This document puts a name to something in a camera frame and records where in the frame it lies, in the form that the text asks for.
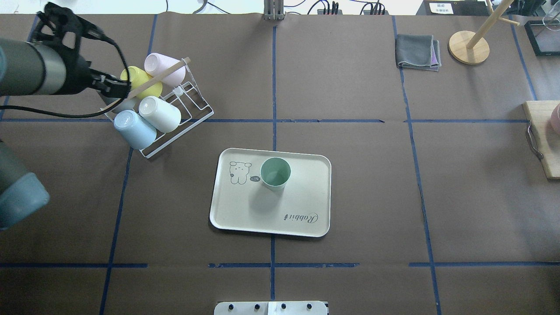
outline green cup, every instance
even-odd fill
[[[284,189],[291,173],[290,164],[280,157],[271,157],[260,167],[260,178],[271,191]]]

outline pink cup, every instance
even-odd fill
[[[550,115],[550,124],[552,125],[552,129],[556,131],[557,134],[560,135],[560,104],[556,106],[556,108],[552,111],[552,115]]]
[[[179,60],[175,58],[171,58],[166,55],[158,54],[158,53],[151,53],[146,57],[144,61],[144,70],[148,72],[149,75],[155,77],[159,75],[161,72],[165,71],[165,69],[173,66],[174,64],[178,63]],[[172,74],[166,76],[161,82],[175,87],[177,85],[181,85],[183,80],[185,79],[186,69],[185,67],[179,68],[179,70],[173,72]]]

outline label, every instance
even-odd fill
[[[430,11],[437,14],[453,14],[451,3],[430,3]]]

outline folded towel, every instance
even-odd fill
[[[432,35],[397,34],[395,59],[399,67],[439,71],[440,42]]]

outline blue tape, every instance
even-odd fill
[[[208,268],[270,268],[270,263],[245,263],[245,262],[230,262],[230,263],[209,263]]]
[[[9,96],[6,96],[6,98],[4,99],[4,106],[8,105],[8,102],[10,100]],[[6,119],[2,119],[2,117],[4,116],[4,112],[5,110],[0,110],[0,122],[5,122]]]
[[[391,16],[393,19],[393,31],[396,39],[397,35],[397,28],[396,28],[396,20],[395,16]],[[407,123],[408,123],[408,131],[410,134],[410,145],[412,146],[412,156],[414,159],[414,168],[416,170],[416,181],[418,184],[418,190],[420,191],[420,199],[422,203],[422,215],[424,216],[424,233],[426,235],[426,246],[428,248],[428,259],[430,261],[430,272],[432,275],[432,286],[433,286],[433,295],[436,299],[436,312],[437,315],[441,315],[441,304],[440,304],[440,293],[437,288],[437,277],[436,277],[436,268],[433,264],[433,253],[432,253],[432,241],[430,240],[430,229],[428,227],[428,215],[426,214],[426,204],[424,202],[424,192],[422,189],[422,178],[420,177],[420,167],[418,166],[418,155],[416,153],[416,144],[414,142],[414,131],[412,128],[412,118],[410,116],[410,107],[408,104],[408,97],[407,92],[404,88],[404,72],[402,67],[399,67],[400,72],[400,83],[403,90],[403,98],[404,104],[406,105],[406,112],[407,112]]]
[[[276,28],[272,28],[272,151],[276,151]]]
[[[107,268],[108,263],[0,263],[0,268]],[[117,263],[113,268],[147,268],[147,263]]]
[[[536,98],[535,87],[533,86],[533,81],[531,80],[531,76],[529,75],[529,70],[527,70],[527,65],[525,64],[525,58],[523,58],[523,53],[521,52],[521,46],[519,46],[519,41],[517,39],[517,32],[513,25],[510,25],[511,32],[514,35],[515,47],[517,47],[517,53],[519,53],[519,59],[521,60],[521,65],[523,66],[523,71],[525,71],[525,77],[527,78],[527,83],[529,84],[529,89],[531,90],[531,95],[533,96],[533,100],[538,100]]]
[[[6,118],[7,123],[110,123],[109,119],[95,118]]]
[[[305,263],[305,262],[288,262],[276,263],[276,268],[354,268],[359,266],[359,262],[333,262],[333,263]]]
[[[409,267],[430,267],[428,262],[411,262]],[[538,267],[560,266],[559,261],[485,261],[485,262],[436,262],[436,267]]]
[[[157,14],[154,14],[153,23],[152,23],[152,32],[150,33],[150,43],[148,44],[148,53],[146,54],[146,56],[152,53],[153,36],[156,33],[156,22],[157,22]]]
[[[411,119],[410,121],[412,123],[528,123],[529,122],[527,119]]]
[[[113,259],[115,257],[116,240],[119,234],[120,218],[123,213],[124,192],[126,191],[127,183],[128,183],[128,174],[130,171],[130,160],[132,159],[132,151],[133,151],[132,148],[128,150],[127,167],[125,168],[124,171],[123,189],[121,190],[120,193],[119,211],[116,214],[115,230],[113,232],[113,242],[111,243],[111,252],[109,254],[109,263],[107,266],[107,274],[105,275],[105,285],[103,287],[103,295],[101,297],[101,307],[99,308],[99,315],[102,315],[105,312],[105,302],[107,301],[109,281],[111,280],[111,269],[113,268]]]
[[[272,119],[217,119],[217,118],[208,118],[204,122],[209,122],[209,123],[272,123],[273,120]]]
[[[384,123],[381,119],[278,119],[279,123]]]
[[[276,236],[270,236],[270,300],[276,298]]]

